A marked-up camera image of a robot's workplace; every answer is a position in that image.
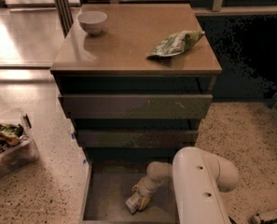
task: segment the green wrapper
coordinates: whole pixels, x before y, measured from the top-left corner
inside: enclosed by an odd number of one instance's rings
[[[172,57],[191,49],[202,37],[203,31],[182,31],[161,41],[148,58]]]
[[[18,124],[0,123],[0,141],[6,141],[11,146],[16,146],[20,142],[20,136],[23,134],[23,127]]]

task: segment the drawer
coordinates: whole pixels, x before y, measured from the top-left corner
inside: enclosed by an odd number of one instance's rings
[[[143,212],[132,215],[125,207],[126,200],[132,196],[132,186],[146,174],[146,167],[152,161],[156,159],[90,162],[79,223],[179,223],[171,181],[158,188]]]
[[[213,76],[89,77],[56,76],[62,94],[76,93],[206,93]]]
[[[203,119],[211,94],[70,94],[60,96],[69,119]]]
[[[198,131],[89,130],[77,131],[81,147],[182,148],[193,146]]]

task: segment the clear plastic container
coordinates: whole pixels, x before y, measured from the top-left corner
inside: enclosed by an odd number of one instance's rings
[[[31,123],[20,107],[0,114],[0,123],[22,125],[27,137],[18,145],[0,153],[0,177],[7,175],[23,165],[38,159],[38,152],[31,133]]]

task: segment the drawer front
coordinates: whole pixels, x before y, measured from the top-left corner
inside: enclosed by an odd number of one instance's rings
[[[77,93],[206,93],[213,76],[89,77],[56,76],[62,94]]]
[[[62,108],[70,119],[203,119],[211,94],[183,95],[63,95]]]
[[[198,131],[77,131],[81,147],[182,148],[194,146]]]

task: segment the crumpled snack wrapper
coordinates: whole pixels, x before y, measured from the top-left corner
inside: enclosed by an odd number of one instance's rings
[[[173,57],[191,49],[202,37],[203,31],[182,31],[161,41],[147,58]]]

